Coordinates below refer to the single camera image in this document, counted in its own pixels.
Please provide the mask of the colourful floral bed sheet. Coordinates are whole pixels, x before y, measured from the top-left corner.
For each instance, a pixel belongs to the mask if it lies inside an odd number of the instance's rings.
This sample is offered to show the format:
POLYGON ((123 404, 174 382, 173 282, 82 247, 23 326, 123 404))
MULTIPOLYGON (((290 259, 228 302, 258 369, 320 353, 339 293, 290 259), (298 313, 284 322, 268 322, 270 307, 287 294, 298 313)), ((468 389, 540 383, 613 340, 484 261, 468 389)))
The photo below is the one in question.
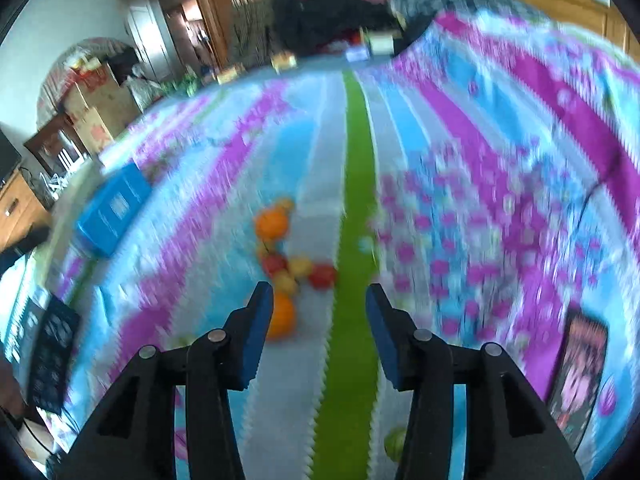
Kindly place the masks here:
POLYGON ((639 416, 639 66, 575 26, 447 12, 391 61, 250 77, 146 112, 99 156, 152 186, 110 258, 64 252, 84 327, 59 415, 69 448, 137 350, 190 344, 265 277, 254 218, 288 212, 294 332, 230 396, 251 479, 390 479, 410 399, 378 368, 364 293, 416 325, 495 340, 548 399, 566 312, 608 326, 576 453, 595 477, 639 416))

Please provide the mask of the orange near gripper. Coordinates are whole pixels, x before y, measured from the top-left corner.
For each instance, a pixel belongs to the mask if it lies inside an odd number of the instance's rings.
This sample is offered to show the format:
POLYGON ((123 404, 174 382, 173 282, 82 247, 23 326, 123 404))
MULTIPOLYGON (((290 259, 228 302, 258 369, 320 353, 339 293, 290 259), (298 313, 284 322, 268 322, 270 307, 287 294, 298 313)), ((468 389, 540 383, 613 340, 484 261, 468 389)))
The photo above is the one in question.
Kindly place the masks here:
POLYGON ((279 340, 290 336, 296 326, 296 307, 293 299, 284 292, 273 293, 273 311, 267 339, 279 340))

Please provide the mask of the pile of dark clothes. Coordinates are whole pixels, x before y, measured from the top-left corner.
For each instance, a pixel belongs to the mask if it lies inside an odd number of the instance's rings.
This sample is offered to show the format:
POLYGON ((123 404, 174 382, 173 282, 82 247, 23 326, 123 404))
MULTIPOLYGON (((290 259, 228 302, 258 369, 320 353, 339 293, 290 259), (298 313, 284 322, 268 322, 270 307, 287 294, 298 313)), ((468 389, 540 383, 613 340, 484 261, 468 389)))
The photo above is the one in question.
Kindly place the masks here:
POLYGON ((360 28, 399 26, 386 4, 368 0, 272 0, 272 10, 272 29, 281 46, 297 56, 314 55, 360 28))

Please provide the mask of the red fruit right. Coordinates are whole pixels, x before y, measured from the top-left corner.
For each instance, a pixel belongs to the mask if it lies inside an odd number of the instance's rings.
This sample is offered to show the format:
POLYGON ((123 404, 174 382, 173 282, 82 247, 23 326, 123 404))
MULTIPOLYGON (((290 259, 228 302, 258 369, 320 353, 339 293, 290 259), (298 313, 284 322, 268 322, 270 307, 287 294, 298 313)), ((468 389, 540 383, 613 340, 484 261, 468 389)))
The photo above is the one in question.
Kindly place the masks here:
POLYGON ((331 289, 337 279, 337 270, 331 263, 315 263, 308 274, 311 287, 318 290, 331 289))

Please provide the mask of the green fruit bottom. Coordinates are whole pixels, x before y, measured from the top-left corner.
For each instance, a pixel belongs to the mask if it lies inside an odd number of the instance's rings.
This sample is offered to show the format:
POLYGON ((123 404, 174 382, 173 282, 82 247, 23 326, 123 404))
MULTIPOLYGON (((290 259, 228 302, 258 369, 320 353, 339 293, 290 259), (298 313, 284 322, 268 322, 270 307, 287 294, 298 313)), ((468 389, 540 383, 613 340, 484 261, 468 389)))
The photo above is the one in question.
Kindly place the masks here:
POLYGON ((394 463, 398 464, 404 452, 407 428, 397 426, 392 428, 385 436, 383 446, 385 455, 394 463))

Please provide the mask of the yellow fruit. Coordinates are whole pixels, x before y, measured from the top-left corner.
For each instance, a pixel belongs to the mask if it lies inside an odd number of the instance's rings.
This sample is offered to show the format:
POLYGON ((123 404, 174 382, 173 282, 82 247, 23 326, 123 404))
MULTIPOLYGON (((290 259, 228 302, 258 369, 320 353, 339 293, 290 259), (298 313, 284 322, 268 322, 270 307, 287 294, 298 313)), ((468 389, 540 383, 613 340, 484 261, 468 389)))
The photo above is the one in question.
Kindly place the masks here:
POLYGON ((296 280, 306 280, 314 270, 314 263, 306 256, 288 258, 288 273, 296 280))

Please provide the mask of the red apple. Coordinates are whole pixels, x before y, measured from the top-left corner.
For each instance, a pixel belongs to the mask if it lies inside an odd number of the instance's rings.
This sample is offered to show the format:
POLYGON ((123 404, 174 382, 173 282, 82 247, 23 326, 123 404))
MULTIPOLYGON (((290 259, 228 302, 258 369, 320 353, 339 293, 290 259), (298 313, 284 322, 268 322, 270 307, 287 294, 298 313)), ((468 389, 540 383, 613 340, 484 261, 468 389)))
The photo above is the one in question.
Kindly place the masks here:
POLYGON ((267 252, 260 260, 260 265, 268 276, 288 270, 288 260, 277 252, 267 252))

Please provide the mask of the wooden cabinet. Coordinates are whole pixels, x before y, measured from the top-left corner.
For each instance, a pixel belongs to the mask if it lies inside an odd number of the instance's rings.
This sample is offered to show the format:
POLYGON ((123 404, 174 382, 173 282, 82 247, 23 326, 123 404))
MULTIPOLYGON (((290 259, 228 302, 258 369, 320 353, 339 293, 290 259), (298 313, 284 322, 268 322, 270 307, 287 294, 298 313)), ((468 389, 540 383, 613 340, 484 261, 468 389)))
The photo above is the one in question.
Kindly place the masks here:
POLYGON ((0 250, 24 238, 32 229, 50 226, 51 214, 42 206, 21 171, 15 169, 1 187, 0 250))

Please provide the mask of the wooden door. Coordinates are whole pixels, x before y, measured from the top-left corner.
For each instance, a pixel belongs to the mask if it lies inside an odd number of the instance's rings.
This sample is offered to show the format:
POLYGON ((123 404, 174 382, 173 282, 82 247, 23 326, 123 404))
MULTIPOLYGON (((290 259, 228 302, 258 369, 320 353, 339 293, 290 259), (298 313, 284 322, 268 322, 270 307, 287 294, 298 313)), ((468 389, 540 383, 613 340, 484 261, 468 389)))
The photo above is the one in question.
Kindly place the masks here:
POLYGON ((157 82, 166 80, 172 75, 171 62, 151 0, 119 0, 119 3, 144 76, 157 82))

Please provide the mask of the large orange top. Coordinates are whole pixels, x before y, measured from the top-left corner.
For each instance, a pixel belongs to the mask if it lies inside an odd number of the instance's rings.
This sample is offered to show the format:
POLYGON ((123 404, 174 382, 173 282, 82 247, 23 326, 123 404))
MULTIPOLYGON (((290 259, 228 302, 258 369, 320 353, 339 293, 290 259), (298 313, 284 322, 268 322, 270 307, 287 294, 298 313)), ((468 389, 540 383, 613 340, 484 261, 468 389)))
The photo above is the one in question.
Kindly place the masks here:
POLYGON ((281 207, 266 208, 254 218, 256 236, 267 242, 285 237, 289 227, 290 217, 288 212, 281 207))

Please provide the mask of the wooden headboard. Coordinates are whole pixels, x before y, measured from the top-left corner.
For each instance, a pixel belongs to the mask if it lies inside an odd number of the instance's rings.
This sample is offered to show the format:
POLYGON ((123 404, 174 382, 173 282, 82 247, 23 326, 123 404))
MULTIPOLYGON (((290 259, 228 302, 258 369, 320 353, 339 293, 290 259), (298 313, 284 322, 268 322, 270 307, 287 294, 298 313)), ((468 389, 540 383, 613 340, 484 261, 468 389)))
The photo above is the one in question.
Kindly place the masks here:
POLYGON ((620 47, 639 61, 639 41, 614 3, 598 0, 521 0, 536 6, 552 20, 582 26, 620 47))

